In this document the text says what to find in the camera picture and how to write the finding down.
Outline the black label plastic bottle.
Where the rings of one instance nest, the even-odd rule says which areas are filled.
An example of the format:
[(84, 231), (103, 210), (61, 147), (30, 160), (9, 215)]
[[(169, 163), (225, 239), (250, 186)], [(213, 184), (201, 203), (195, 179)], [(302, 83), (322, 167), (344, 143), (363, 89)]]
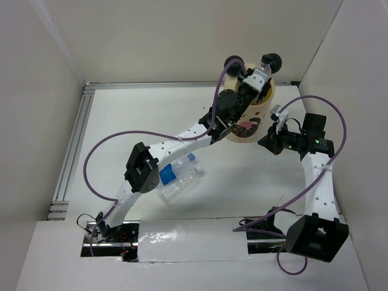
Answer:
[(272, 63), (272, 60), (273, 59), (270, 55), (263, 55), (259, 64), (255, 68), (265, 73), (267, 76), (271, 76), (272, 69), (270, 68), (270, 65)]

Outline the clear white cap plastic bottle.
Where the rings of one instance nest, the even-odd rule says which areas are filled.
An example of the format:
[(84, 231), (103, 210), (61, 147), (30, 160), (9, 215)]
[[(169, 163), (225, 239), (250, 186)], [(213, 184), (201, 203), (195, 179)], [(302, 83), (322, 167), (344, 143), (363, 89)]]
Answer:
[(191, 168), (166, 186), (161, 183), (158, 187), (158, 195), (161, 201), (169, 205), (177, 197), (194, 187), (203, 174), (204, 171), (200, 166), (191, 166)]

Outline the light blue label plastic bottle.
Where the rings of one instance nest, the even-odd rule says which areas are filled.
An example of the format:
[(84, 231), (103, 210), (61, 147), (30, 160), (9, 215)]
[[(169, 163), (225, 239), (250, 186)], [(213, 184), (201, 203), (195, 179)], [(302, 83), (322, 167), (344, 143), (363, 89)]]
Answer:
[(192, 165), (196, 156), (193, 153), (189, 153), (171, 164), (167, 164), (160, 172), (159, 177), (162, 185), (166, 186), (176, 178), (186, 172)]

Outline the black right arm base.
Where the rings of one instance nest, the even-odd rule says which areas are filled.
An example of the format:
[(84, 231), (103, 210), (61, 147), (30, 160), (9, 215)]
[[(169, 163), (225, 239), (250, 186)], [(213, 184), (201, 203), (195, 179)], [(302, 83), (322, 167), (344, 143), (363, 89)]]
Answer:
[(276, 253), (285, 245), (288, 229), (300, 218), (293, 210), (284, 209), (254, 226), (243, 228), (248, 254)]

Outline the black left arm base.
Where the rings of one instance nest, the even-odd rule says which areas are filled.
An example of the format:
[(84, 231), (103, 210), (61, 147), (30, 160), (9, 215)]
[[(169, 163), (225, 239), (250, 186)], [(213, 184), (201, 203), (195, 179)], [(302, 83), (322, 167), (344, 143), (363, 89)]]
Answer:
[(103, 222), (95, 228), (96, 222), (96, 218), (87, 213), (76, 219), (76, 225), (84, 231), (81, 257), (120, 257), (123, 262), (138, 262), (140, 221), (124, 221), (113, 229)]

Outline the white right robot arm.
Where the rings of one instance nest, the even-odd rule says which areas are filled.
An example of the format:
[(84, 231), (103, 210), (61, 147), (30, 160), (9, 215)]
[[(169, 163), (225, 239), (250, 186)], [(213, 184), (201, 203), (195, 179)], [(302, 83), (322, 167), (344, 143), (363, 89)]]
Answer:
[(349, 235), (349, 228), (340, 222), (333, 191), (333, 142), (325, 138), (326, 117), (307, 113), (299, 132), (288, 130), (288, 113), (274, 113), (273, 125), (258, 144), (274, 154), (284, 149), (300, 155), (307, 193), (302, 216), (284, 209), (265, 222), (267, 235), (286, 237), (289, 253), (326, 263), (331, 262)]

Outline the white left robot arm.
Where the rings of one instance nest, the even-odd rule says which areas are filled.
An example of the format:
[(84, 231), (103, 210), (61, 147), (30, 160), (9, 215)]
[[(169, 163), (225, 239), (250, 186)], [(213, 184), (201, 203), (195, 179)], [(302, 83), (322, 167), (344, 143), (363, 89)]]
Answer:
[(127, 161), (124, 185), (113, 205), (97, 216), (98, 235), (107, 242), (119, 236), (126, 214), (143, 193), (155, 189), (160, 171), (197, 149), (208, 147), (228, 135), (246, 142), (258, 130), (273, 94), (272, 69), (239, 72), (236, 89), (216, 93), (216, 104), (191, 128), (153, 145), (137, 143)]

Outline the beige cylindrical bin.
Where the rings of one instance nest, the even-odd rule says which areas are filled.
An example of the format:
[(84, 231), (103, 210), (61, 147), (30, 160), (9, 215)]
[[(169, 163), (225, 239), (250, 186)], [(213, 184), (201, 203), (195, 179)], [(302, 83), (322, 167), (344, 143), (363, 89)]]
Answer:
[[(257, 66), (246, 64), (246, 69), (255, 69)], [(257, 142), (261, 133), (262, 123), (270, 110), (272, 98), (275, 93), (275, 82), (272, 79), (272, 94), (271, 97), (263, 104), (250, 105), (244, 112), (240, 120), (234, 125), (226, 139), (235, 143)], [(227, 76), (224, 81), (223, 89), (231, 89), (237, 92), (238, 81), (237, 77)]]

